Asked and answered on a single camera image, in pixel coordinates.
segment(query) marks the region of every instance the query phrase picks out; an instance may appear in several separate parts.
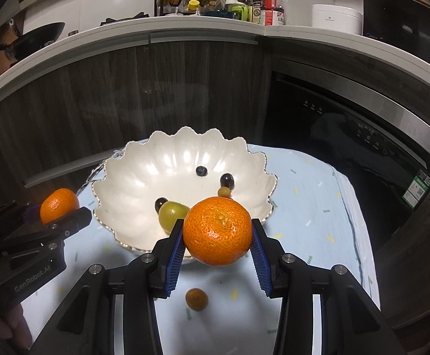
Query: white bowl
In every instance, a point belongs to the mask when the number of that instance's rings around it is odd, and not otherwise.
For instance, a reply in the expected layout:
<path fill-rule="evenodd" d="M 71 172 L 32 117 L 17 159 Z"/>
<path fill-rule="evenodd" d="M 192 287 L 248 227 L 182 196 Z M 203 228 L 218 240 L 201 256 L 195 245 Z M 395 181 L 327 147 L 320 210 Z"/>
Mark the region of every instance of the white bowl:
<path fill-rule="evenodd" d="M 206 167 L 207 176 L 197 176 L 197 166 Z M 92 184 L 98 200 L 93 213 L 122 246 L 150 252 L 167 237 L 154 209 L 156 199 L 165 197 L 192 207 L 216 196 L 220 176 L 231 173 L 233 200 L 252 219 L 264 222 L 273 211 L 269 197 L 277 183 L 265 167 L 263 152 L 251 153 L 243 138 L 226 140 L 217 129 L 197 134 L 184 127 L 172 136 L 156 131 L 143 144 L 130 141 L 120 159 L 105 161 L 105 178 Z M 190 258 L 188 251 L 184 258 Z"/>

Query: silver screw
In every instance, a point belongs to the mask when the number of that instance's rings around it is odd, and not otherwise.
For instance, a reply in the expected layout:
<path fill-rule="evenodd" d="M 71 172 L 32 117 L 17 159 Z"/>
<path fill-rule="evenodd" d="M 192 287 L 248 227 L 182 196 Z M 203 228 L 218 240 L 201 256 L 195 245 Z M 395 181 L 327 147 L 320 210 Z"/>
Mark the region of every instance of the silver screw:
<path fill-rule="evenodd" d="M 343 264 L 337 264 L 334 268 L 338 275 L 344 275 L 348 272 L 347 268 Z"/>
<path fill-rule="evenodd" d="M 141 255 L 141 260 L 145 263 L 150 263 L 154 259 L 155 259 L 155 256 L 150 252 Z"/>
<path fill-rule="evenodd" d="M 295 256 L 293 254 L 284 254 L 282 255 L 282 260 L 286 263 L 293 263 L 295 262 Z"/>
<path fill-rule="evenodd" d="M 100 264 L 92 264 L 88 269 L 88 272 L 90 272 L 92 275 L 96 275 L 99 274 L 101 270 L 102 266 Z"/>

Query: light blue tablecloth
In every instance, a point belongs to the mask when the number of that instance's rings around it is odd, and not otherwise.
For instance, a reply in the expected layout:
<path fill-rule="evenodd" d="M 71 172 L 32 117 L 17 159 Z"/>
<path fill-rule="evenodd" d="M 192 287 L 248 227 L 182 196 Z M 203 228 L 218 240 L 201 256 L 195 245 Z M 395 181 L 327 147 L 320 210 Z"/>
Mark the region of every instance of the light blue tablecloth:
<path fill-rule="evenodd" d="M 279 239 L 286 252 L 316 267 L 346 265 L 379 306 L 368 233 L 348 179 L 301 152 L 255 145 L 249 145 L 249 150 L 263 151 L 268 158 L 266 170 L 278 177 L 271 197 L 275 209 L 264 224 L 268 236 Z M 93 179 L 103 175 L 100 171 Z M 90 185 L 78 197 L 81 206 L 95 208 Z M 171 297 L 156 301 L 165 355 L 272 353 L 281 300 L 266 298 L 250 253 L 246 256 L 228 267 L 199 262 L 182 266 Z M 117 244 L 96 220 L 66 239 L 67 269 L 22 303 L 33 337 L 91 264 L 112 268 L 134 258 L 135 253 Z M 208 307 L 202 312 L 191 311 L 185 302 L 185 293 L 194 287 L 203 289 L 209 297 Z M 313 353 L 321 353 L 320 299 L 316 296 Z"/>

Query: scalloped bowl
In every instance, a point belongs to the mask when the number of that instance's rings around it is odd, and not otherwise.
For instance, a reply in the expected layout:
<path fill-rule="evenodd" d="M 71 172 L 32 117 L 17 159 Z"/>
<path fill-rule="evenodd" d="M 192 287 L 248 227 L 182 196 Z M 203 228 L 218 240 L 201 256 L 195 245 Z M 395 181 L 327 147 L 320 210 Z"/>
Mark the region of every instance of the scalloped bowl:
<path fill-rule="evenodd" d="M 206 167 L 207 176 L 197 176 L 197 166 Z M 220 176 L 229 172 L 235 180 L 233 200 L 264 222 L 273 211 L 269 197 L 277 183 L 265 167 L 263 152 L 251 153 L 243 138 L 226 140 L 217 129 L 197 134 L 184 127 L 172 136 L 156 131 L 143 144 L 129 142 L 120 159 L 105 161 L 105 178 L 92 184 L 98 200 L 94 216 L 122 246 L 150 252 L 167 237 L 154 209 L 156 199 L 192 207 L 216 196 Z M 188 251 L 184 258 L 190 258 Z"/>

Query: yellow bottle cap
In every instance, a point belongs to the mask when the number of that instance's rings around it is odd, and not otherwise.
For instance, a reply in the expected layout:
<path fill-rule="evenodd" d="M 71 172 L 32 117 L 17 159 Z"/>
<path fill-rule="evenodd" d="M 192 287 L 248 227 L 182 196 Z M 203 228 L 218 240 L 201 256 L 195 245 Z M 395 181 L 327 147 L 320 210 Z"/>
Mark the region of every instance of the yellow bottle cap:
<path fill-rule="evenodd" d="M 200 1 L 190 0 L 188 2 L 188 9 L 191 10 L 191 11 L 196 11 L 197 8 L 199 7 L 199 5 L 200 5 Z"/>

